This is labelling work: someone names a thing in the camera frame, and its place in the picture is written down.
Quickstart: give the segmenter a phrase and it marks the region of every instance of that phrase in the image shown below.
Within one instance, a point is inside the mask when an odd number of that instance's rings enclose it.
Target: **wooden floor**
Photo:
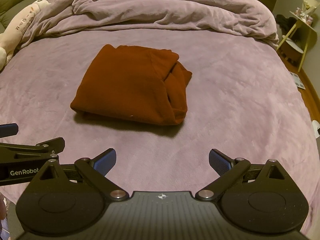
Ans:
[[[307,109],[309,110],[311,120],[317,120],[320,122],[320,100],[318,95],[316,94],[316,91],[314,90],[309,78],[305,74],[305,72],[300,70],[298,73],[298,68],[291,65],[288,61],[285,60],[285,58],[278,53],[279,57],[281,58],[284,65],[287,67],[287,69],[295,73],[299,76],[301,79],[303,85],[305,86],[306,90],[298,88],[299,92],[302,95],[302,99],[304,101],[304,104],[306,105]]]

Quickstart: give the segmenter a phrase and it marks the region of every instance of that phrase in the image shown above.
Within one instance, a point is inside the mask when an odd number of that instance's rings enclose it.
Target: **metal screw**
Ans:
[[[120,189],[111,191],[110,196],[113,198],[123,198],[126,195],[126,192]]]
[[[210,197],[213,197],[214,193],[211,190],[204,189],[204,190],[200,190],[198,192],[198,195],[203,198],[210,198]]]

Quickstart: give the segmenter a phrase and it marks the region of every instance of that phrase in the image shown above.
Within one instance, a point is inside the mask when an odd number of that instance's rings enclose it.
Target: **genrobot logo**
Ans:
[[[22,171],[10,171],[10,175],[15,176],[15,175],[33,174],[33,173],[37,173],[38,171],[39,171],[39,168],[22,170]]]

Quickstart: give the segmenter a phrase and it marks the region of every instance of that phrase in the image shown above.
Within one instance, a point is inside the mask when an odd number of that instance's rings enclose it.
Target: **folded clothing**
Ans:
[[[187,113],[192,73],[167,49],[105,45],[86,71],[70,107],[107,117],[177,125]]]

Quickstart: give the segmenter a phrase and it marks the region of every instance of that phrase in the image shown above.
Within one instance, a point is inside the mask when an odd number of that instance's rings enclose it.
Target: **side table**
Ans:
[[[311,26],[309,26],[308,24],[306,24],[304,21],[302,21],[298,16],[296,16],[293,12],[290,12],[296,19],[296,23],[293,25],[293,27],[291,28],[291,30],[287,33],[287,35],[282,39],[282,41],[279,43],[278,47],[276,50],[278,50],[282,44],[286,41],[287,38],[292,38],[292,36],[294,35],[294,33],[296,32],[296,30],[301,27],[303,24],[305,24],[306,26],[308,26],[309,28],[309,31],[308,31],[308,37],[307,37],[307,42],[306,42],[306,45],[304,47],[304,50],[303,50],[303,55],[302,55],[302,58],[301,58],[301,61],[300,61],[300,65],[299,65],[299,69],[298,69],[298,72],[300,72],[301,68],[302,68],[302,64],[303,64],[303,61],[306,57],[306,53],[307,53],[307,50],[308,50],[308,46],[309,46],[309,42],[310,42],[310,37],[311,37],[311,33],[312,32],[315,32],[316,33],[316,30],[314,28],[312,28]]]

